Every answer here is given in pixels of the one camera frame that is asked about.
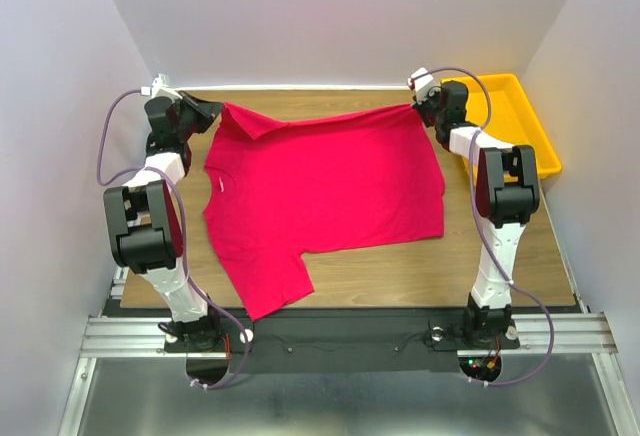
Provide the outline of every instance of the gray wall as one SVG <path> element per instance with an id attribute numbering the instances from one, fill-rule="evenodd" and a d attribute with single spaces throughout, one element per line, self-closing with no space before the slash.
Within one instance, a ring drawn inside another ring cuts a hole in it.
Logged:
<path id="1" fill-rule="evenodd" d="M 112 0 L 0 0 L 0 14 L 0 433 L 50 435 L 115 269 L 94 179 L 104 112 L 150 73 Z M 108 172 L 142 156 L 141 109 L 117 115 Z"/>
<path id="2" fill-rule="evenodd" d="M 640 410 L 640 0 L 568 0 L 524 76 L 564 164 L 546 184 L 585 301 L 606 310 Z"/>
<path id="3" fill-rule="evenodd" d="M 174 84 L 402 84 L 419 66 L 521 72 L 565 0 L 114 0 Z"/>

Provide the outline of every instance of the cable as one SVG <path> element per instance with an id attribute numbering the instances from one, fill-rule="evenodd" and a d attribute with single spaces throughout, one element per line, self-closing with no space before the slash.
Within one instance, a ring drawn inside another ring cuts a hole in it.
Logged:
<path id="1" fill-rule="evenodd" d="M 491 114 L 492 114 L 491 113 L 491 97 L 489 96 L 489 91 L 487 90 L 487 87 L 484 85 L 482 81 L 480 81 L 480 78 L 478 78 L 475 74 L 473 74 L 470 71 L 467 71 L 466 69 L 458 68 L 456 66 L 437 68 L 437 69 L 434 69 L 433 71 L 427 71 L 416 77 L 409 78 L 409 83 L 410 83 L 409 85 L 410 87 L 412 87 L 413 83 L 415 83 L 416 80 L 423 78 L 429 74 L 442 73 L 444 71 L 456 71 L 469 76 L 476 83 L 478 83 L 478 85 L 480 86 L 480 89 L 482 89 L 485 99 L 487 100 L 487 119 L 485 120 L 484 123 L 482 123 L 482 125 L 478 127 L 478 131 L 474 133 L 473 137 L 471 138 L 471 144 L 469 145 L 469 190 L 471 192 L 471 212 L 473 214 L 473 221 L 475 222 L 476 230 L 478 231 L 478 235 L 480 236 L 482 245 L 487 250 L 487 253 L 491 258 L 491 261 L 493 261 L 493 264 L 495 264 L 496 268 L 498 268 L 498 272 L 500 273 L 500 276 L 502 276 L 502 279 L 504 279 L 514 291 L 524 296 L 527 296 L 528 298 L 535 301 L 535 303 L 540 307 L 540 309 L 544 313 L 545 317 L 547 318 L 547 322 L 549 323 L 549 346 L 547 347 L 547 352 L 545 353 L 542 362 L 536 368 L 534 368 L 529 374 L 526 374 L 516 379 L 512 379 L 510 381 L 503 381 L 503 382 L 489 383 L 488 381 L 479 381 L 475 379 L 470 380 L 470 381 L 477 381 L 481 384 L 484 384 L 485 386 L 495 386 L 495 387 L 512 386 L 514 384 L 522 383 L 524 381 L 527 381 L 533 378 L 536 374 L 538 374 L 542 370 L 542 368 L 544 368 L 547 365 L 547 363 L 549 363 L 549 360 L 551 359 L 551 353 L 553 352 L 553 345 L 555 343 L 555 328 L 553 326 L 551 313 L 549 312 L 545 304 L 532 292 L 516 286 L 513 280 L 509 278 L 509 275 L 507 275 L 507 272 L 504 270 L 504 268 L 500 264 L 500 261 L 498 261 L 497 256 L 493 252 L 493 248 L 489 244 L 489 241 L 487 241 L 487 238 L 484 235 L 484 232 L 482 231 L 482 227 L 480 225 L 480 214 L 478 213 L 478 207 L 476 206 L 476 187 L 473 181 L 473 167 L 474 167 L 473 156 L 474 156 L 474 152 L 475 152 L 474 150 L 475 150 L 476 140 L 478 139 L 478 136 L 482 133 L 482 130 L 484 130 L 491 122 Z"/>
<path id="2" fill-rule="evenodd" d="M 109 129 L 109 123 L 111 121 L 111 116 L 113 115 L 113 111 L 115 110 L 115 108 L 118 105 L 118 103 L 120 103 L 120 101 L 122 101 L 127 96 L 129 96 L 131 94 L 136 94 L 136 93 L 140 94 L 140 90 L 139 89 L 132 89 L 132 90 L 129 90 L 129 91 L 125 91 L 124 93 L 122 93 L 120 96 L 118 96 L 115 99 L 115 101 L 113 102 L 113 104 L 109 108 L 109 111 L 107 112 L 107 116 L 106 116 L 105 121 L 104 121 L 104 127 L 102 129 L 102 137 L 100 138 L 100 146 L 98 148 L 98 158 L 97 158 L 97 162 L 96 162 L 96 181 L 98 182 L 98 184 L 100 186 L 105 187 L 105 186 L 108 186 L 109 184 L 111 184 L 113 181 L 115 181 L 120 176 L 123 176 L 123 175 L 128 174 L 128 173 L 138 172 L 141 169 L 145 169 L 147 171 L 152 171 L 152 172 L 160 175 L 160 177 L 166 181 L 166 183 L 169 186 L 169 188 L 171 188 L 171 191 L 175 195 L 176 201 L 178 202 L 178 209 L 179 209 L 179 212 L 180 212 L 180 227 L 182 228 L 182 242 L 183 242 L 182 265 L 184 267 L 184 273 L 186 275 L 187 282 L 189 283 L 189 286 L 191 286 L 191 288 L 196 292 L 196 294 L 198 296 L 200 296 L 202 299 L 204 299 L 209 306 L 211 306 L 214 310 L 218 311 L 223 316 L 225 316 L 229 320 L 231 320 L 231 322 L 234 323 L 238 327 L 240 333 L 242 333 L 242 336 L 244 337 L 245 343 L 244 343 L 244 352 L 242 354 L 242 359 L 240 359 L 240 363 L 238 363 L 238 367 L 236 368 L 236 371 L 229 378 L 224 379 L 222 381 L 219 381 L 219 382 L 217 382 L 215 384 L 211 384 L 211 385 L 206 384 L 206 383 L 203 384 L 198 380 L 190 378 L 192 386 L 198 386 L 199 388 L 202 388 L 205 391 L 210 390 L 210 389 L 222 389 L 222 388 L 228 386 L 229 384 L 231 384 L 231 382 L 233 382 L 240 375 L 240 373 L 242 372 L 242 369 L 244 368 L 244 365 L 246 363 L 247 356 L 249 355 L 249 348 L 250 348 L 251 344 L 249 342 L 249 338 L 247 337 L 247 333 L 245 332 L 245 328 L 242 325 L 242 323 L 234 315 L 232 315 L 227 310 L 225 310 L 221 306 L 218 306 L 216 303 L 214 303 L 207 296 L 207 294 L 198 287 L 198 285 L 191 278 L 191 273 L 189 272 L 189 266 L 187 264 L 187 221 L 186 221 L 186 217 L 185 217 L 184 203 L 182 202 L 182 197 L 180 196 L 180 192 L 178 191 L 178 188 L 176 187 L 175 183 L 173 181 L 171 181 L 171 179 L 163 171 L 161 171 L 161 170 L 159 170 L 157 168 L 151 168 L 151 167 L 145 167 L 145 166 L 138 166 L 138 167 L 132 167 L 132 168 L 123 169 L 121 171 L 118 171 L 114 176 L 112 176 L 107 181 L 104 181 L 102 179 L 102 174 L 101 174 L 101 171 L 102 171 L 102 157 L 103 157 L 103 154 L 104 154 L 104 146 L 105 146 L 105 141 L 107 139 L 107 131 Z"/>

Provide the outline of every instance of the white plastic part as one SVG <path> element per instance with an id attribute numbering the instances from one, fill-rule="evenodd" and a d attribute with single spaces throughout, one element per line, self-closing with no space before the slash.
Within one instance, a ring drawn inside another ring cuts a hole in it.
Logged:
<path id="1" fill-rule="evenodd" d="M 439 85 L 439 81 L 433 79 L 433 76 L 428 74 L 425 68 L 420 68 L 415 73 L 411 75 L 411 77 L 407 81 L 407 85 L 409 88 L 413 89 L 416 93 L 416 103 L 420 103 L 421 101 L 427 98 L 427 94 L 429 90 L 435 86 Z"/>
<path id="2" fill-rule="evenodd" d="M 178 91 L 171 87 L 169 76 L 166 74 L 158 74 L 151 83 L 151 97 L 165 96 L 172 101 L 182 99 Z"/>
<path id="3" fill-rule="evenodd" d="M 449 151 L 454 154 L 460 155 L 465 159 L 469 159 L 469 148 L 471 147 L 471 138 L 478 131 L 482 131 L 475 126 L 464 126 L 462 128 L 456 128 L 451 130 L 449 135 Z M 482 131 L 476 138 L 474 147 L 473 161 L 470 161 L 474 166 L 478 164 L 478 154 L 480 154 L 481 148 L 498 148 L 498 149 L 510 149 L 513 144 L 501 141 L 489 136 Z"/>
<path id="4" fill-rule="evenodd" d="M 184 166 L 178 153 L 159 153 L 149 156 L 145 162 L 145 167 L 156 168 L 165 173 L 171 181 L 177 183 L 184 178 Z M 133 178 L 124 183 L 124 186 L 130 188 L 137 188 L 139 186 L 145 186 L 151 181 L 158 181 L 162 179 L 158 173 L 153 171 L 147 171 L 141 169 Z"/>
<path id="5" fill-rule="evenodd" d="M 513 265 L 516 260 L 518 243 L 526 226 L 520 223 L 509 223 L 498 229 L 491 221 L 484 218 L 480 225 L 493 253 L 511 282 L 504 280 L 496 265 L 493 264 L 486 248 L 482 246 L 480 267 L 476 282 L 471 289 L 471 296 L 480 308 L 485 306 L 490 309 L 504 308 L 511 304 Z"/>
<path id="6" fill-rule="evenodd" d="M 188 323 L 207 315 L 207 303 L 189 285 L 182 258 L 176 259 L 176 267 L 173 269 L 152 269 L 140 276 L 160 293 L 171 310 L 173 321 Z"/>
<path id="7" fill-rule="evenodd" d="M 250 329 L 245 328 L 244 332 L 247 334 L 247 339 L 249 340 L 249 342 L 253 341 L 253 331 L 251 331 Z M 242 333 L 240 333 L 240 342 L 242 344 L 245 344 L 244 334 L 242 334 Z"/>

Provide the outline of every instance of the white baseboard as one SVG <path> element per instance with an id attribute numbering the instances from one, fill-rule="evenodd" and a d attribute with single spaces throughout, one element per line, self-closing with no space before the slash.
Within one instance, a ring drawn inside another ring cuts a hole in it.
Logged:
<path id="1" fill-rule="evenodd" d="M 184 86 L 180 91 L 408 91 L 403 85 L 365 84 L 221 84 L 215 86 Z"/>

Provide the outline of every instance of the dark gray table front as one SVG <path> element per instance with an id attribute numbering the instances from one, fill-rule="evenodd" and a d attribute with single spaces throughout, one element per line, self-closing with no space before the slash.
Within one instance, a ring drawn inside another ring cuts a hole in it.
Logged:
<path id="1" fill-rule="evenodd" d="M 500 379 L 539 356 L 505 357 Z M 184 360 L 99 361 L 85 436 L 615 435 L 591 355 L 555 355 L 535 379 L 483 389 L 429 372 L 251 375 L 190 388 Z"/>

